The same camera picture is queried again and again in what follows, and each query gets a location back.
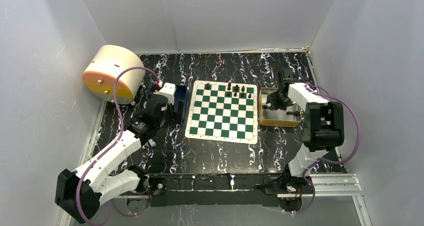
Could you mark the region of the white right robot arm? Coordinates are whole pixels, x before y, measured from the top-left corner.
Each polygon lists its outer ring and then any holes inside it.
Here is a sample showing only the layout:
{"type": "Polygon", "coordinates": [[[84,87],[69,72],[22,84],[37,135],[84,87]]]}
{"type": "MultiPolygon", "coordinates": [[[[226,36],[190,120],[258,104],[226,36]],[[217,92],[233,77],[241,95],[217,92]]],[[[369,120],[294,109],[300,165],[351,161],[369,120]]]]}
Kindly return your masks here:
{"type": "Polygon", "coordinates": [[[319,96],[289,70],[277,74],[278,89],[267,95],[265,105],[278,113],[290,108],[303,115],[302,145],[282,173],[281,186],[295,193],[309,184],[315,163],[344,142],[343,105],[319,96]]]}

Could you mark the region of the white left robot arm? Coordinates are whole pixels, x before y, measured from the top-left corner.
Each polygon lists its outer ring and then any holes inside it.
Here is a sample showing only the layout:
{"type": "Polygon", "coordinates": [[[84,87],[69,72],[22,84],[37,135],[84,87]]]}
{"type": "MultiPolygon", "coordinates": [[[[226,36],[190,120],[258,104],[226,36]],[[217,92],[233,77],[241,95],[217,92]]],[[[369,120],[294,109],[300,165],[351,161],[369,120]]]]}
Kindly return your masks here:
{"type": "Polygon", "coordinates": [[[132,153],[154,138],[169,123],[181,124],[187,112],[187,94],[176,93],[171,103],[167,96],[152,94],[145,108],[123,123],[123,129],[108,146],[74,170],[64,169],[57,178],[54,202],[80,224],[96,225],[91,219],[100,206],[116,196],[134,191],[144,194],[149,189],[147,174],[131,166],[111,176],[132,153]]]}

